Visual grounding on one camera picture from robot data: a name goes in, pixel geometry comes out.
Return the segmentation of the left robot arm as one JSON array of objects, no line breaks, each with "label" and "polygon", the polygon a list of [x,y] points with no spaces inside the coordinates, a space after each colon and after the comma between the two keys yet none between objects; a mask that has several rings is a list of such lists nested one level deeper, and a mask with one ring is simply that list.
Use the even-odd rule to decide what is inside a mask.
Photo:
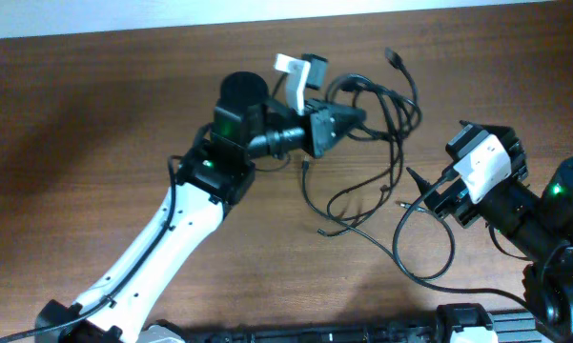
[{"label": "left robot arm", "polygon": [[271,97],[259,75],[220,85],[214,120],[169,167],[160,208],[112,267],[70,306],[37,315],[37,342],[134,342],[186,259],[224,221],[256,177],[255,159],[303,150],[321,157],[366,118],[362,109],[311,99],[296,112]]}]

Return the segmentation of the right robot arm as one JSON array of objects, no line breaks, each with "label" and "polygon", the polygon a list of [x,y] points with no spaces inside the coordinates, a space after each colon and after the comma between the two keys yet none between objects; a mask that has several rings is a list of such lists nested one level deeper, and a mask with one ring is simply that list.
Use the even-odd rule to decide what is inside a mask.
[{"label": "right robot arm", "polygon": [[549,333],[573,334],[573,157],[559,165],[536,195],[523,183],[525,151],[506,126],[462,122],[445,150],[452,159],[429,183],[411,174],[419,202],[437,218],[453,216],[464,228],[483,219],[529,260],[524,299]]}]

